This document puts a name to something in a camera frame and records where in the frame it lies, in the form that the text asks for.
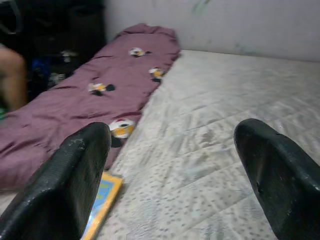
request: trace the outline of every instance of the white wall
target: white wall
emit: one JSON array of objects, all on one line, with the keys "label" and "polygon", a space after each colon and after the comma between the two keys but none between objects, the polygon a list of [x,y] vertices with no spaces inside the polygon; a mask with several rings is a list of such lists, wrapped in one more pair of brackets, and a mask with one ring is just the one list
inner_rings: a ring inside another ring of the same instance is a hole
[{"label": "white wall", "polygon": [[320,0],[105,1],[109,40],[146,23],[175,29],[183,49],[320,61]]}]

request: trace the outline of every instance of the wall stain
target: wall stain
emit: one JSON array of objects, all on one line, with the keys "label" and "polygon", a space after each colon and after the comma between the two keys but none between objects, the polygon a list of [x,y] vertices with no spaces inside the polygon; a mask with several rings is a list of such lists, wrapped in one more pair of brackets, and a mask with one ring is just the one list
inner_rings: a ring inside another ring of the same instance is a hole
[{"label": "wall stain", "polygon": [[211,0],[199,0],[192,8],[192,13],[201,15]]},{"label": "wall stain", "polygon": [[241,43],[236,42],[234,45],[236,51],[239,52],[240,55],[249,55],[256,56],[258,54],[257,51],[250,49],[247,46],[242,45]]}]

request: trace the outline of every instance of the cartoon character print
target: cartoon character print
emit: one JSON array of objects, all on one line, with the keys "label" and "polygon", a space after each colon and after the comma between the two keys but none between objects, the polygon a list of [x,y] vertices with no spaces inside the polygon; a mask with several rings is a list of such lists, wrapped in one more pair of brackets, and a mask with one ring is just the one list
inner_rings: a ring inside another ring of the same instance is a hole
[{"label": "cartoon character print", "polygon": [[119,118],[113,121],[109,128],[112,132],[111,147],[122,147],[121,139],[127,139],[135,128],[135,122],[127,118]]},{"label": "cartoon character print", "polygon": [[154,82],[160,83],[162,78],[164,77],[165,72],[159,68],[159,67],[154,67],[149,70],[150,75],[152,76],[152,80]]},{"label": "cartoon character print", "polygon": [[129,50],[129,55],[134,56],[135,58],[139,58],[146,55],[146,52],[139,47],[134,47]]},{"label": "cartoon character print", "polygon": [[106,85],[102,83],[97,83],[97,84],[89,83],[88,91],[89,92],[94,92],[94,91],[105,92]]}]

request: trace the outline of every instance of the white mattress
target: white mattress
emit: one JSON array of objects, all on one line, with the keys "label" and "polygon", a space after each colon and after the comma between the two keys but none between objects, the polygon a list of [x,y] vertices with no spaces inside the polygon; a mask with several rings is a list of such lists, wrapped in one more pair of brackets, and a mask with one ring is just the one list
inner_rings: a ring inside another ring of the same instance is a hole
[{"label": "white mattress", "polygon": [[184,50],[111,171],[125,187],[100,240],[275,240],[236,153],[244,119],[320,159],[320,63]]}]

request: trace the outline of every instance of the knee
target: knee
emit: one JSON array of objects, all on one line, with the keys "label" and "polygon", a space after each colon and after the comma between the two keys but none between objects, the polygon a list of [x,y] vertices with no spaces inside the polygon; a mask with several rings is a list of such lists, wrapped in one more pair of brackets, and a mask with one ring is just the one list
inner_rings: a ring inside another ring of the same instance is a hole
[{"label": "knee", "polygon": [[4,73],[18,74],[25,71],[26,64],[24,58],[17,52],[0,48],[0,68]]}]

